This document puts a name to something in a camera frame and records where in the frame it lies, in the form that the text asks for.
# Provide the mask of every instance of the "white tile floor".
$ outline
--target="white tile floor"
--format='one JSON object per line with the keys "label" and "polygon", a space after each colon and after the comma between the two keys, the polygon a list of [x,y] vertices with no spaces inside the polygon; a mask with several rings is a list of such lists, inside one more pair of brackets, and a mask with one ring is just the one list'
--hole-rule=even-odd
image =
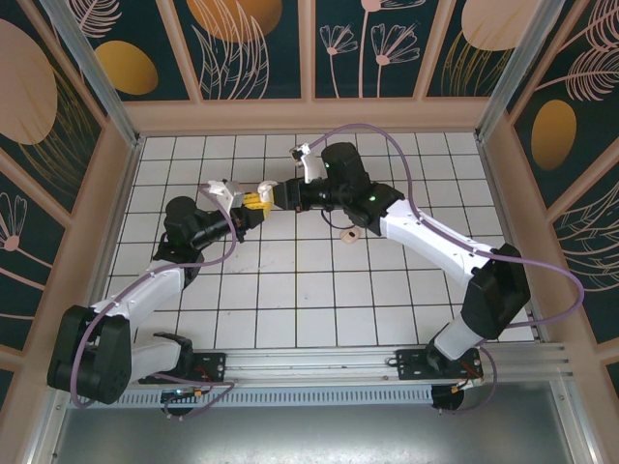
{"label": "white tile floor", "polygon": [[[288,155],[295,143],[320,134],[160,137],[146,142],[120,235],[108,294],[148,265],[163,232],[167,201],[198,200],[198,183],[222,178],[247,190],[264,179],[295,176]],[[407,155],[418,206],[458,232],[493,246],[502,230],[470,133],[396,133]],[[347,133],[327,143],[357,144],[374,181],[406,192],[393,146],[373,133]],[[335,225],[350,223],[331,213]],[[138,330],[188,336],[197,349],[372,346],[427,343],[461,309],[464,291],[412,249],[369,233],[353,245],[339,239],[317,211],[273,211],[222,265],[205,268]],[[229,241],[205,259],[221,257]],[[526,319],[524,311],[517,320]],[[529,329],[500,341],[532,340]]]}

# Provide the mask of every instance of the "flower illustration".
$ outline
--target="flower illustration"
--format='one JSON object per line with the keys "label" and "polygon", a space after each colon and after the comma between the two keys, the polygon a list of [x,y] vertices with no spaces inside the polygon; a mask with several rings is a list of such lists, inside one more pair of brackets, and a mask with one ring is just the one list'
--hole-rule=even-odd
{"label": "flower illustration", "polygon": [[419,58],[419,47],[415,47],[415,25],[393,26],[385,36],[385,24],[371,28],[371,44],[378,64],[376,97],[380,97],[380,77],[383,66],[406,63]]}
{"label": "flower illustration", "polygon": [[[16,195],[15,201],[11,203],[11,198],[9,198],[9,195],[6,192],[3,191],[0,193],[0,251],[17,251],[29,259],[51,268],[51,264],[46,263],[42,259],[33,256],[19,247],[19,238],[21,236],[21,232],[23,231],[24,222],[26,221],[27,211],[28,202],[24,198]],[[26,285],[30,285],[31,287],[39,290],[45,289],[44,285],[41,285],[40,283],[30,280],[24,276],[17,275],[8,269],[0,268],[0,274]],[[2,313],[0,313],[0,317],[12,317],[14,319],[19,319],[17,316],[9,316]]]}
{"label": "flower illustration", "polygon": [[361,6],[370,13],[380,10],[403,10],[419,7],[425,3],[426,0],[361,0]]}
{"label": "flower illustration", "polygon": [[355,36],[350,30],[350,24],[347,26],[336,26],[331,30],[330,26],[322,26],[320,28],[320,38],[322,43],[329,53],[329,63],[331,65],[331,79],[333,80],[333,88],[336,92],[336,98],[339,98],[338,84],[336,83],[336,72],[333,67],[333,57],[341,53],[348,53],[359,48],[359,44],[354,40]]}
{"label": "flower illustration", "polygon": [[366,30],[368,29],[368,17],[370,13],[381,10],[404,10],[406,8],[420,7],[426,0],[361,0],[361,6],[366,11],[361,29],[361,50],[359,53],[359,98],[364,97],[364,50],[366,49]]}
{"label": "flower illustration", "polygon": [[9,195],[0,193],[0,249],[15,251],[19,249],[19,235],[26,220],[28,203],[19,195],[11,205]]}

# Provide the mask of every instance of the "dark teal wallpaper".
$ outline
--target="dark teal wallpaper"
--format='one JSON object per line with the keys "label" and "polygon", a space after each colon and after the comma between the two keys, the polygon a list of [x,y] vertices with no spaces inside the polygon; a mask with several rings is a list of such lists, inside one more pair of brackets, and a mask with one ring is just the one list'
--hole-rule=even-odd
{"label": "dark teal wallpaper", "polygon": [[174,0],[204,100],[301,98],[297,0]]}
{"label": "dark teal wallpaper", "polygon": [[598,343],[619,337],[619,163],[554,222]]}
{"label": "dark teal wallpaper", "polygon": [[60,43],[60,46],[62,46],[63,50],[65,51],[65,55],[67,55],[67,57],[69,58],[69,61],[71,61],[71,64],[74,65],[75,70],[80,73],[82,81],[84,82],[84,84],[86,84],[86,87],[88,87],[88,91],[90,92],[90,95],[92,95],[93,98],[95,99],[95,102],[97,102],[97,106],[99,107],[101,112],[105,116],[107,116],[107,110],[103,107],[103,104],[99,100],[99,97],[97,97],[97,94],[95,93],[95,91],[93,90],[92,86],[90,85],[90,82],[88,81],[88,79],[85,78],[85,76],[83,75],[83,73],[79,69],[79,65],[77,64],[77,62],[75,61],[75,59],[72,56],[71,52],[69,51],[69,49],[65,45],[65,42],[62,39],[60,39],[60,37],[58,36],[58,33],[56,32],[56,30],[51,25],[51,21],[49,19],[49,16],[47,16],[47,13],[45,12],[45,9],[43,8],[43,5],[41,5],[41,2],[39,0],[34,0],[34,4],[39,9],[39,13],[41,13],[41,16],[43,17],[43,19],[47,23],[47,26],[49,26],[49,28],[53,32],[54,36],[56,37],[56,41]]}
{"label": "dark teal wallpaper", "polygon": [[489,97],[537,6],[457,0],[428,97]]}
{"label": "dark teal wallpaper", "polygon": [[9,387],[11,386],[13,376],[14,374],[10,370],[0,369],[0,412],[2,412],[4,400],[7,394],[9,394]]}
{"label": "dark teal wallpaper", "polygon": [[556,21],[554,22],[554,25],[550,29],[550,32],[548,32],[548,35],[545,37],[544,44],[542,45],[542,48],[540,48],[540,51],[538,52],[537,57],[535,58],[535,60],[533,60],[533,63],[531,63],[531,66],[527,70],[527,73],[522,77],[522,80],[520,81],[520,84],[517,86],[516,91],[512,95],[512,98],[510,99],[509,103],[507,103],[507,110],[510,113],[512,112],[512,109],[514,109],[514,106],[516,105],[516,103],[518,102],[520,95],[522,95],[524,88],[529,83],[529,77],[535,71],[535,69],[538,68],[540,62],[542,61],[542,58],[544,58],[545,53],[548,51],[548,47],[554,40],[554,37],[557,35],[557,32],[561,28],[563,21],[565,21],[565,16],[568,15],[570,10],[574,6],[574,3],[575,3],[575,0],[565,0],[565,3],[563,4],[563,8],[561,9],[561,13],[559,14]]}
{"label": "dark teal wallpaper", "polygon": [[67,4],[122,101],[189,99],[155,0]]}
{"label": "dark teal wallpaper", "polygon": [[64,233],[0,173],[0,345],[23,349]]}
{"label": "dark teal wallpaper", "polygon": [[16,2],[0,10],[0,149],[72,211],[101,133]]}
{"label": "dark teal wallpaper", "polygon": [[317,0],[315,96],[412,97],[436,6],[434,0]]}
{"label": "dark teal wallpaper", "polygon": [[619,136],[619,9],[589,3],[515,128],[549,207]]}

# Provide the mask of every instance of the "black mounting plate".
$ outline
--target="black mounting plate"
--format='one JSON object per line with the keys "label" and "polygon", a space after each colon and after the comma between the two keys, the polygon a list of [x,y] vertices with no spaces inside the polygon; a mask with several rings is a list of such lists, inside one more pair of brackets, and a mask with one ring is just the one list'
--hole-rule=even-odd
{"label": "black mounting plate", "polygon": [[458,382],[469,376],[469,372],[462,363],[466,363],[473,372],[484,377],[480,352],[475,348],[466,351],[459,360],[450,362],[445,375],[439,374],[427,363],[424,348],[397,350],[396,358],[390,365],[398,369],[400,380],[454,380]]}
{"label": "black mounting plate", "polygon": [[[202,369],[206,371],[206,375],[208,375],[211,382],[223,382],[225,377],[225,353],[193,353],[192,371],[185,377],[186,380],[204,382]],[[175,384],[175,382],[152,376],[139,379],[138,382],[142,385]]]}

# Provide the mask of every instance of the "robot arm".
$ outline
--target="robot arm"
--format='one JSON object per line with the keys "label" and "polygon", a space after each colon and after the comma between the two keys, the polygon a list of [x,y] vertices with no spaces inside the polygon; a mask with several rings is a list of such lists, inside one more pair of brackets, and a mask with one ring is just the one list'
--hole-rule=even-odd
{"label": "robot arm", "polygon": [[477,243],[423,212],[418,220],[401,192],[369,179],[353,144],[336,143],[323,150],[326,179],[316,174],[319,161],[306,146],[295,148],[292,156],[306,169],[310,167],[310,175],[306,171],[303,179],[273,187],[277,206],[297,212],[342,208],[355,225],[411,247],[466,287],[460,315],[427,346],[427,362],[438,373],[484,339],[498,337],[529,301],[522,265],[469,253],[428,228],[426,222],[476,250],[519,256],[513,246],[493,249]]}
{"label": "robot arm", "polygon": [[[215,194],[228,211],[239,242],[246,232],[268,215],[268,204],[256,194],[244,194],[233,182],[212,183]],[[192,343],[172,333],[155,333],[133,345],[133,334],[161,304],[190,285],[199,268],[173,268],[157,273],[170,264],[202,263],[202,250],[230,233],[220,211],[198,210],[193,199],[177,197],[165,207],[164,227],[157,253],[144,274],[151,278],[132,288],[122,302],[115,304],[93,332],[77,373],[77,392],[109,404],[118,399],[126,386],[156,372],[186,378],[192,369]],[[75,351],[86,327],[95,316],[115,302],[112,295],[91,307],[73,306],[63,315],[56,338],[48,384],[68,391]]]}

